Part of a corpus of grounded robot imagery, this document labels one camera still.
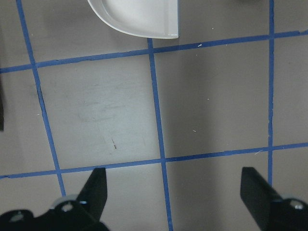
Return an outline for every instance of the white plastic dish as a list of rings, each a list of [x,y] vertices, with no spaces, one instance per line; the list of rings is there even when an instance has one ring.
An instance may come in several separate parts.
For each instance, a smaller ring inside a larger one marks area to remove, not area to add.
[[[88,0],[97,16],[123,33],[156,39],[179,37],[178,0]]]

